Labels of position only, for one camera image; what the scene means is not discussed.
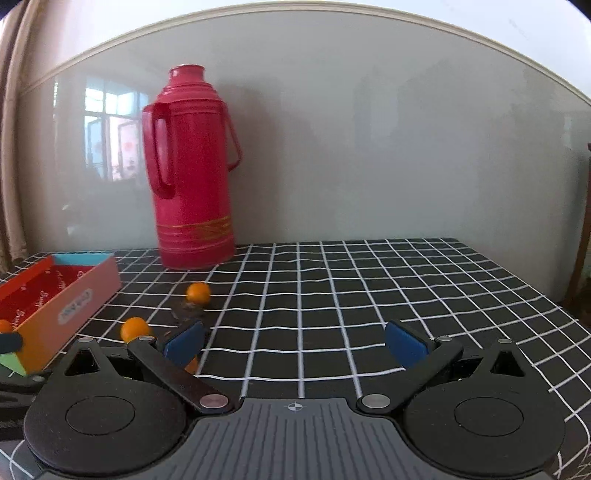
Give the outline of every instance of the blue gripper pad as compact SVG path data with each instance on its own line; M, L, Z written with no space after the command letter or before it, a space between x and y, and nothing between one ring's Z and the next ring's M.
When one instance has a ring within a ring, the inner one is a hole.
M177 367L185 368L203 349L205 330L201 322L196 322L164 347L164 356Z
M395 323L386 325L386 347L400 365L410 368L428 355L427 347L420 340L402 330Z

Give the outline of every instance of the white wall molding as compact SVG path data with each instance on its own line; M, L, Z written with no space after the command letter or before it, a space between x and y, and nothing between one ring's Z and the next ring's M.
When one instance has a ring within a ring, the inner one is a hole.
M282 1L274 1L274 2L260 2L260 3L251 3L245 5L231 5L227 7L220 7L220 8L211 8L207 10L202 10L199 12L192 12L190 14L177 16L174 18L169 18L163 21L159 21L150 25L146 25L144 27L138 28L136 30L127 32L125 34L119 35L115 38L112 38L108 41L105 41L95 47L92 47L83 53L80 53L68 61L58 65L57 67L51 69L46 74L42 75L39 78L36 78L32 81L25 80L21 86L21 95L30 92L31 90L35 89L42 83L46 82L48 79L51 79L55 75L63 72L64 70L72 67L73 65L77 64L78 62L88 59L100 52L108 50L112 47L120 45L122 43L128 42L135 38L140 38L145 35L149 35L151 33L173 28L179 25L188 24L191 22L203 21L208 20L211 18L220 18L220 17L228 17L232 15L247 15L247 14L256 14L260 12L273 12L273 11L321 11L321 12L340 12L340 13L348 13L348 14L358 14L358 15L371 15L375 17L382 17L382 18L390 18L393 20L399 20L404 22L409 22L417 25L422 25L428 28L434 28L435 30L444 31L453 35L458 35L463 37L467 40L474 41L481 45L487 46L494 50L497 50L501 53L504 53L522 63L525 63L532 67L533 69L537 70L538 72L546 75L547 77L551 78L555 82L561 84L567 90L574 93L578 98L586 102L587 104L591 105L591 98L582 92L579 88L575 87L572 83L568 82L565 78L561 77L555 72L552 72L550 69L546 68L542 64L538 63L537 61L529 58L528 56L513 50L512 48L507 47L506 45L487 38L483 35L475 33L473 31L467 30L462 27L458 27L456 25L452 25L440 20L436 20L434 18L424 17L417 14L412 14L403 11L397 11L391 8L383 8L383 7L376 7L372 5L359 5L359 4L350 4L350 3L343 3L343 2L333 2L333 1L311 1L311 0L282 0Z

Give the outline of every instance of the gray gripper base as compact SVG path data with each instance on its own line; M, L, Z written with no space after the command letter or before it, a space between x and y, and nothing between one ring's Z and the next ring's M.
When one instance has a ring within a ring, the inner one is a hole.
M171 455L125 477L129 480L458 478L413 454L389 420L358 415L342 398L247 398L230 415L198 421L188 439ZM60 477L44 473L39 479ZM529 480L550 480L550 477L542 472Z

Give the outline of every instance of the pink box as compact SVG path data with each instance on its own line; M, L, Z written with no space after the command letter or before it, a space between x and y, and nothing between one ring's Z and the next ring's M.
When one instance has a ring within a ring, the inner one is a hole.
M23 340L0 364L21 375L43 370L120 288L109 254L56 254L27 268L0 286L0 319Z

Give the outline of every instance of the black grid tablecloth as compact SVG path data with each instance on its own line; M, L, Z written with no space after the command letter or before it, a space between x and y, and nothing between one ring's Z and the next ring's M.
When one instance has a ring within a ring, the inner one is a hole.
M457 240L248 245L203 272L166 270L156 250L115 255L123 288L77 336L120 344L119 328L131 316L162 333L173 324L171 302L190 283L207 281L213 294L207 315L215 327L197 374L234 398L354 400L379 393L402 370L384 345L390 319L469 347L511 338L558 397L565 418L566 440L552 473L591 478L589 332ZM31 257L8 277L43 256ZM21 445L0 444L3 478L38 472Z

